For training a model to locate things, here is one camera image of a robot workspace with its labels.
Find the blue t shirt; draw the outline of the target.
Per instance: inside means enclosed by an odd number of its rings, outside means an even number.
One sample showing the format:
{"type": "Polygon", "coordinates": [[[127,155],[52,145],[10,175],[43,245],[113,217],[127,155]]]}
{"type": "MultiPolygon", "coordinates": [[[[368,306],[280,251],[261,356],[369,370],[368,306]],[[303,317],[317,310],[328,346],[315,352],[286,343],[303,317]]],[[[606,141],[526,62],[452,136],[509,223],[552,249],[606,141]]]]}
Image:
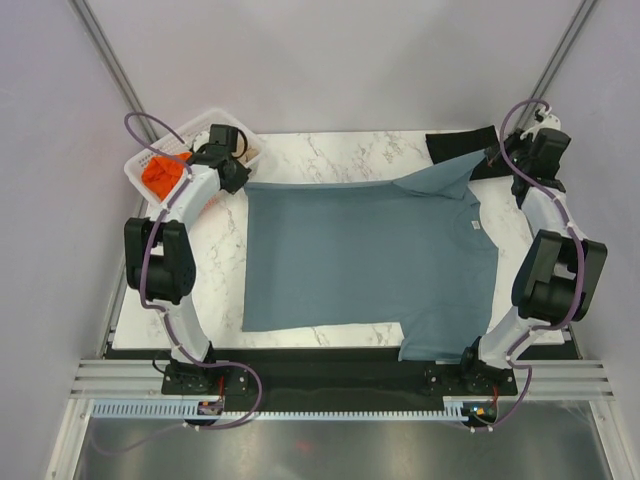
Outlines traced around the blue t shirt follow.
{"type": "Polygon", "coordinates": [[[488,329],[499,251],[474,152],[386,181],[246,187],[243,329],[396,323],[403,360],[458,358],[488,329]]]}

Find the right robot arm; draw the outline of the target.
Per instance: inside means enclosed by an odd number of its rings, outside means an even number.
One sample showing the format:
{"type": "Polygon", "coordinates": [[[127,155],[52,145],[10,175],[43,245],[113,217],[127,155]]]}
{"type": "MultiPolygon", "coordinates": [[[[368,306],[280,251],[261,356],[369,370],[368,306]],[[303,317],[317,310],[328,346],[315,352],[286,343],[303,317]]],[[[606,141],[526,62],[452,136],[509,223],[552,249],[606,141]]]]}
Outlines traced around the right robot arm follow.
{"type": "Polygon", "coordinates": [[[527,176],[514,176],[512,194],[533,243],[515,277],[511,309],[463,354],[457,377],[469,393],[483,392],[542,334],[582,320],[590,307],[608,251],[576,227],[556,178],[570,141],[559,128],[542,126],[517,130],[505,142],[527,176]]]}

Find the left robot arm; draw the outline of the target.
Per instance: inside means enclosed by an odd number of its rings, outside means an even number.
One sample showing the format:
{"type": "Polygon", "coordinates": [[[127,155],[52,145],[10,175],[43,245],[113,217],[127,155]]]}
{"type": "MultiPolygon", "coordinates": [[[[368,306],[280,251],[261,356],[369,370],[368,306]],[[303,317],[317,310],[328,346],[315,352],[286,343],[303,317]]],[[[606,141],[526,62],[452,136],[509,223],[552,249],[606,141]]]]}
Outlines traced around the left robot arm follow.
{"type": "Polygon", "coordinates": [[[206,204],[219,192],[241,190],[251,169],[240,161],[238,143],[249,146],[236,126],[213,124],[208,140],[194,147],[186,160],[166,153],[141,138],[152,153],[182,167],[174,188],[152,215],[125,223],[125,273],[128,286],[139,292],[143,308],[161,318],[171,343],[171,356],[190,364],[185,382],[198,393],[208,393],[219,382],[219,369],[210,356],[211,341],[204,334],[192,300],[196,280],[189,230],[206,204]]]}

